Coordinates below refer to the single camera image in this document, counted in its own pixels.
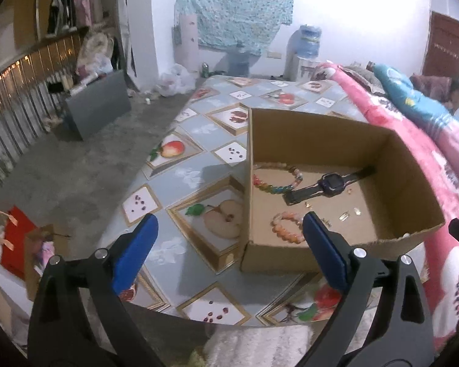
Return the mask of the white water dispenser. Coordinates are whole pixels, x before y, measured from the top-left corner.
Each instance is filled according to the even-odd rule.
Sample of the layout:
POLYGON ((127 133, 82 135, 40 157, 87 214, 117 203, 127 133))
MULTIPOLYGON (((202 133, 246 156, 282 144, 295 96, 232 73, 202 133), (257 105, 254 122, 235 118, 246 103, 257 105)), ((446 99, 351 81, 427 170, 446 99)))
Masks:
POLYGON ((313 77, 319 61, 316 59, 302 58, 294 53, 286 64, 284 78, 294 82, 306 82, 313 77))

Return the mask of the metal stair railing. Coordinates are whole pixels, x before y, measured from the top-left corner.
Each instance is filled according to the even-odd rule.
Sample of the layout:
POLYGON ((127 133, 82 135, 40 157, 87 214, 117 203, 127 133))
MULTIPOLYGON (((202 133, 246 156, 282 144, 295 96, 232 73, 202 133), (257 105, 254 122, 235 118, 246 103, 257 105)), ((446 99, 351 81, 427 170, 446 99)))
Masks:
POLYGON ((0 66, 0 188, 17 162, 46 134, 46 118, 57 117, 61 98, 48 85, 75 71, 88 30, 46 38, 0 66))

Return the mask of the hanging clothes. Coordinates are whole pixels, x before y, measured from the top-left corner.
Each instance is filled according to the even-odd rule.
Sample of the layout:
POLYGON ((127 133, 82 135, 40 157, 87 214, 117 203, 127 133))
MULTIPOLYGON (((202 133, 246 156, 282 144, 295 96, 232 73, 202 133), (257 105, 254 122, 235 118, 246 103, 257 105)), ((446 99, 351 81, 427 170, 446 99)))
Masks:
POLYGON ((57 36, 74 28, 90 28, 102 20, 101 0, 50 0, 46 36, 57 36))

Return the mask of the pink floral quilt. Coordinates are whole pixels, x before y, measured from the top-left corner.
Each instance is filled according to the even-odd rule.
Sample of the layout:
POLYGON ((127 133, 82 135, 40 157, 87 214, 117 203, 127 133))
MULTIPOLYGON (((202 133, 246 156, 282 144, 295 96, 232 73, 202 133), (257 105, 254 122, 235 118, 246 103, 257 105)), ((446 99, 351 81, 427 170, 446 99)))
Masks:
MULTIPOLYGON (((426 191, 414 191, 414 195, 398 199, 396 204, 417 218, 432 218, 433 207, 420 211, 420 205, 432 193, 445 221, 459 218, 459 180, 425 131, 405 116, 390 98, 368 93, 339 65, 322 63, 313 78, 337 82, 369 124, 394 131, 408 147, 429 185, 426 191)), ((440 349, 453 337, 459 323, 459 242, 449 234, 447 224, 442 224, 427 236, 423 245, 422 267, 428 272, 424 288, 433 317, 435 346, 440 349)))

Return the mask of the red gift bag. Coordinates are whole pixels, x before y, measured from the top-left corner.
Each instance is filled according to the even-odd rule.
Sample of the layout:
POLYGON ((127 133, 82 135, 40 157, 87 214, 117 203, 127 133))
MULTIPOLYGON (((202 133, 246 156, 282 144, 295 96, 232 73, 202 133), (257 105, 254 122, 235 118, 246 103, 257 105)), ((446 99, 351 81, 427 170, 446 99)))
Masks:
POLYGON ((24 280, 24 239, 37 226, 17 206, 12 206, 8 214, 16 221, 15 224, 7 221, 5 226, 5 240, 11 243, 13 249, 2 248, 0 264, 15 277, 24 280))

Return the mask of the brown cardboard box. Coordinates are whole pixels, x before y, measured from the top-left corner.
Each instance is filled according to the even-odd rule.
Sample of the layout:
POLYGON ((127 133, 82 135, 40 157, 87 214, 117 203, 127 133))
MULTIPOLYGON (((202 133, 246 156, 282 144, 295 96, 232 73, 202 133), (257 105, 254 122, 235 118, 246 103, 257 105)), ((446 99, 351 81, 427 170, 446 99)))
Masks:
POLYGON ((243 272, 315 272, 303 218, 380 258, 407 253, 444 225, 416 157, 387 128, 253 109, 248 120, 243 272))

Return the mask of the dark blue wrist watch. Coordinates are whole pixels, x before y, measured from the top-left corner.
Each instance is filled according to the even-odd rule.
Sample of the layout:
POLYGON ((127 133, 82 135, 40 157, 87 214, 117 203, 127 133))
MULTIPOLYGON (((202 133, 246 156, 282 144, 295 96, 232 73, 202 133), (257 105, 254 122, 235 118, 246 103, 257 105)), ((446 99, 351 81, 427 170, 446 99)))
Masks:
POLYGON ((287 206, 294 206, 311 198, 326 196, 328 198, 340 195, 346 187, 365 179, 375 173, 375 167, 364 167, 358 172, 340 175, 337 172, 324 174, 314 185, 303 189, 287 192, 283 199, 287 206))

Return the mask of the person in maroon jacket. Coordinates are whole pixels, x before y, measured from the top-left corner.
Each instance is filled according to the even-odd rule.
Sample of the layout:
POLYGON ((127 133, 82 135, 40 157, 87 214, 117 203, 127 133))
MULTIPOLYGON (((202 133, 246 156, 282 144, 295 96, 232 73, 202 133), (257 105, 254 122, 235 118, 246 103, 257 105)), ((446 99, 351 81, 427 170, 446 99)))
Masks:
POLYGON ((459 78, 412 75, 409 80, 426 97, 444 105, 450 113, 459 109, 459 78))

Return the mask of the teal floral hanging cloth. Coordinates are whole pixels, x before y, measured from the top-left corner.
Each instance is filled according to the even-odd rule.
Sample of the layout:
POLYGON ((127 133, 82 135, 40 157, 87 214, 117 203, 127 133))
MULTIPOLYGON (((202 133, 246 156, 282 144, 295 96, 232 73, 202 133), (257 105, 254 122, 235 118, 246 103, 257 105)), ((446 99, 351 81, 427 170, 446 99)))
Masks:
POLYGON ((228 50, 240 43, 260 56, 293 22, 293 0, 176 0, 175 12, 197 16, 200 46, 228 50))

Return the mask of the dark red wooden door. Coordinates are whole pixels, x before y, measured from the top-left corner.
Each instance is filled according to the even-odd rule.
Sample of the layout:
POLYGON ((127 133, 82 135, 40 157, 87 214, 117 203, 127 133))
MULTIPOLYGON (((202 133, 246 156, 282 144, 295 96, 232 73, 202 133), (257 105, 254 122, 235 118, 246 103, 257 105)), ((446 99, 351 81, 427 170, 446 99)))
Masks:
POLYGON ((459 21, 432 12, 423 76, 459 78, 459 21))

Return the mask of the green drink can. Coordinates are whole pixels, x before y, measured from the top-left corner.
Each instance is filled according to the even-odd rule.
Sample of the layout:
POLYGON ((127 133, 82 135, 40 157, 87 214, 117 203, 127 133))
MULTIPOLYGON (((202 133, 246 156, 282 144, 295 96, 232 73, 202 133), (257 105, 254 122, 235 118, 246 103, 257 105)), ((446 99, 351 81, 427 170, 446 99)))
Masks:
POLYGON ((208 78, 210 76, 210 69, 207 63, 203 62, 201 64, 200 75, 202 78, 208 78))

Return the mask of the grey flat board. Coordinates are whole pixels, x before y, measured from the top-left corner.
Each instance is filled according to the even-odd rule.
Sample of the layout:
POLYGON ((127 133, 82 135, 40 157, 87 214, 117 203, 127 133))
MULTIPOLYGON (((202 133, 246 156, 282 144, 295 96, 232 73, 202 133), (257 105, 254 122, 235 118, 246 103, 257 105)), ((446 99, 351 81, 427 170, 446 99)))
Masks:
POLYGON ((83 141, 131 109, 121 70, 111 72, 64 100, 65 122, 83 141))

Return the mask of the blue water jug on dispenser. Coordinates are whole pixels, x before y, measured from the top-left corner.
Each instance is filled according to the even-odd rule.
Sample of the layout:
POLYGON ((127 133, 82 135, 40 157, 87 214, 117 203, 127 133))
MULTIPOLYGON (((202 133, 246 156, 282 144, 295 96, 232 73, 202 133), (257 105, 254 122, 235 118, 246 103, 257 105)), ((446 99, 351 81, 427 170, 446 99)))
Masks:
POLYGON ((296 53, 303 59, 315 59, 319 55, 322 29, 315 26, 301 25, 296 53))

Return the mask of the white paper roll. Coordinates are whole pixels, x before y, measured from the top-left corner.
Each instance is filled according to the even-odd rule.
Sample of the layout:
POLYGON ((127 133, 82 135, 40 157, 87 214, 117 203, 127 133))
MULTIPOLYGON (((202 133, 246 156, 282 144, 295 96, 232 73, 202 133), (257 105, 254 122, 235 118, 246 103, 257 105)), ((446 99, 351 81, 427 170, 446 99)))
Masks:
POLYGON ((178 48, 179 63, 189 72, 199 72, 199 35, 197 15, 180 15, 181 44, 178 48))

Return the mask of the white plastic bag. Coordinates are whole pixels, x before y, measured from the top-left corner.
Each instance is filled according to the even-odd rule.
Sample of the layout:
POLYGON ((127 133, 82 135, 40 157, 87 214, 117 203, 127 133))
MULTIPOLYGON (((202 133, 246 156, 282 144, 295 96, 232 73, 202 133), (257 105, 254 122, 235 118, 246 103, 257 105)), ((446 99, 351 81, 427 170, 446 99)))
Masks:
POLYGON ((174 64, 166 73, 162 73, 155 85, 155 90, 163 97, 188 94, 196 89, 196 77, 183 65, 174 64))

